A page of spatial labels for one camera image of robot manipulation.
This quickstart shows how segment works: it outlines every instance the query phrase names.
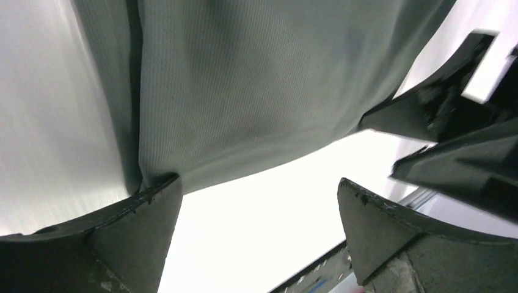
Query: gray metal surface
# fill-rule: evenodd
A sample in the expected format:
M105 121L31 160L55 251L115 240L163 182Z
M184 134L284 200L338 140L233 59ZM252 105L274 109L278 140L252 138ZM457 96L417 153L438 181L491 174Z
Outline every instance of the gray metal surface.
M70 1L0 0L0 40L0 235L136 191L136 156L123 162L119 151L132 147L130 121L112 117Z

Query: gray ribbed fabric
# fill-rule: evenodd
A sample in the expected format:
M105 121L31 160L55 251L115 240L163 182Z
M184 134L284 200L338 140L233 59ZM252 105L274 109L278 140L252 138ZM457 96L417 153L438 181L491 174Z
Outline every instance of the gray ribbed fabric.
M131 103L120 100L128 96L130 78L132 29L120 15L125 2L78 2L99 71L111 72L101 72L103 83L121 94L111 95L116 101L111 109L127 112L117 106ZM453 4L139 1L144 185L176 172L189 193L284 164L344 137L397 88ZM103 53L103 46L111 53Z

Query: black plastic bracket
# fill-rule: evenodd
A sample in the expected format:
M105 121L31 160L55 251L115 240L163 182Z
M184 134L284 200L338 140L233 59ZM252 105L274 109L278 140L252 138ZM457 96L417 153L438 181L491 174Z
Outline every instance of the black plastic bracket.
M80 218L0 237L0 292L157 292L181 201L172 175Z
M518 240L429 218L343 178L338 204L365 292L512 293Z
M404 157L392 177L518 223L518 118Z
M487 103L479 104L462 96L494 38L477 32L469 34L452 57L429 78L369 110L360 120L359 130L375 129L445 142L516 117L515 67L509 69L500 89Z

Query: black plastic piece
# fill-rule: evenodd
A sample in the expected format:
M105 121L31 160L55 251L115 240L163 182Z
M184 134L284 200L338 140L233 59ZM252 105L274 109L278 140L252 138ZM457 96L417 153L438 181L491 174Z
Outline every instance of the black plastic piece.
M174 175L80 218L0 237L0 292L157 292L181 200Z
M501 99L495 92L486 104L464 98L462 92L489 49L494 36L473 32L432 76L396 99L369 110L359 129L375 129L396 135L445 142L471 131L507 121L516 116L517 99ZM509 93L516 73L507 74Z
M343 178L338 204L366 292L512 293L518 240L450 225Z
M518 118L400 159L392 177L518 223Z

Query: bright white background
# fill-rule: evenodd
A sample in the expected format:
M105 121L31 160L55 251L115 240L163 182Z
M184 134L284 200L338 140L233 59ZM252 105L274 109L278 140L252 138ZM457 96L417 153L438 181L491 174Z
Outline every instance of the bright white background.
M505 66L503 56L518 43L517 8L516 0L459 0L401 91L438 69L470 31L489 29L501 34L481 64L484 74L474 76L466 90L485 98ZM386 177L397 157L420 146L367 131L187 195L159 292L269 292L345 238L336 199L341 177L398 200L403 195L392 194L395 185Z

